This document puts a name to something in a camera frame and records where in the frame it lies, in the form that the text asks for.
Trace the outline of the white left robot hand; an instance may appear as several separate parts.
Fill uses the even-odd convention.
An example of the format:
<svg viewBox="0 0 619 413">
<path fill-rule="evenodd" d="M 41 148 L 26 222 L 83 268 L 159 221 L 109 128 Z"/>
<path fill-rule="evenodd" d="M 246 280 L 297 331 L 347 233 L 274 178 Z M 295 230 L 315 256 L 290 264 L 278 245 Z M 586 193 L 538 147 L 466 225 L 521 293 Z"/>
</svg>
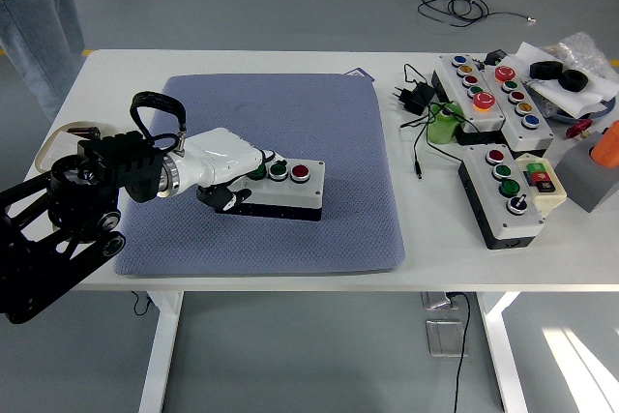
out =
<svg viewBox="0 0 619 413">
<path fill-rule="evenodd" d="M 268 162 L 281 162 L 274 151 L 262 151 L 235 133 L 216 128 L 181 140 L 163 158 L 158 196 L 170 197 L 197 187 L 198 200 L 218 212 L 228 211 L 251 196 L 229 186 Z"/>
</svg>

